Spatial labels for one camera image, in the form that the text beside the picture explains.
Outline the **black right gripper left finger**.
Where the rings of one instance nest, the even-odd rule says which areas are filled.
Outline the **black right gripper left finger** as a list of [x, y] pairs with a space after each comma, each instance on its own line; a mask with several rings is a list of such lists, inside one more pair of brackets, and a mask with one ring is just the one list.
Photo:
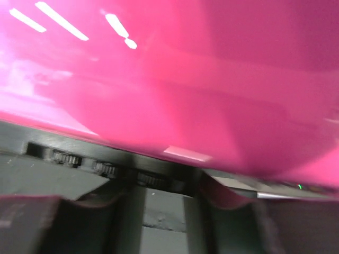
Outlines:
[[1, 253], [103, 253], [114, 202], [1, 196]]

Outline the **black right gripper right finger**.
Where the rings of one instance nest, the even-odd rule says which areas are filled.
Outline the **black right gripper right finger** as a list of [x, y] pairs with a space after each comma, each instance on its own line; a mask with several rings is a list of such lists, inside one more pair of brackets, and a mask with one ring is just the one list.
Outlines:
[[338, 253], [338, 201], [219, 197], [209, 253]]

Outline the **pink hard-shell suitcase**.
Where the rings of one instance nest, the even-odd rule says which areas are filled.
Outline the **pink hard-shell suitcase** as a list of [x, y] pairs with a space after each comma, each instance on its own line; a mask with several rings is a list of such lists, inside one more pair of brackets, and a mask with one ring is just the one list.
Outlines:
[[337, 204], [338, 1], [1, 1], [1, 149]]

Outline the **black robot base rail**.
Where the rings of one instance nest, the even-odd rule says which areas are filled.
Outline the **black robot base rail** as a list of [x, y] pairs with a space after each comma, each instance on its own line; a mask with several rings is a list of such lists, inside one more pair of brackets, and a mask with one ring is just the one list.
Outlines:
[[36, 158], [1, 154], [2, 195], [61, 195], [76, 199], [107, 181]]

